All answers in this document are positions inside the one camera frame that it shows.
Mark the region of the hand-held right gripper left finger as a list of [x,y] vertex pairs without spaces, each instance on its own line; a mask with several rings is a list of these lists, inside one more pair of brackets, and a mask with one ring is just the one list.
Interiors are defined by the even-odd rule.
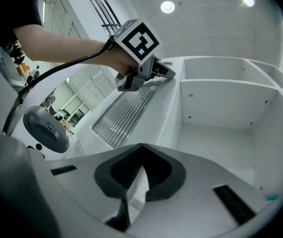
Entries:
[[54,178],[90,216],[102,223],[133,224],[141,215],[136,196],[141,144],[85,157],[48,161]]

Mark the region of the person's left hand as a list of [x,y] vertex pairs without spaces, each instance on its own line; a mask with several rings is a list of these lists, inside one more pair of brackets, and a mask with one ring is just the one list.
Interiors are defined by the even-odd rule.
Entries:
[[137,62],[120,46],[114,45],[99,56],[101,65],[108,66],[126,76],[138,67]]

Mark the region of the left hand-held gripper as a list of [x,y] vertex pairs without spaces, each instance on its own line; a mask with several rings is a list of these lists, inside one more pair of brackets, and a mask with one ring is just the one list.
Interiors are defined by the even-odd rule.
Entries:
[[137,63],[135,69],[126,76],[115,78],[118,91],[137,91],[142,84],[152,78],[173,79],[176,73],[171,62],[155,59],[154,53],[161,41],[146,20],[142,18],[126,21],[114,34],[114,42],[124,49]]

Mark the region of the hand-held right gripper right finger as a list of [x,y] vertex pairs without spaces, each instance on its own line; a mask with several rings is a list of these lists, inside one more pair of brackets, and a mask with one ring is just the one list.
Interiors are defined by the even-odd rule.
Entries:
[[[172,197],[147,202],[126,234],[134,238],[250,238],[271,219],[269,202],[259,190],[206,158],[151,145],[180,161],[186,170],[183,186]],[[214,188],[228,186],[255,214],[239,225]]]

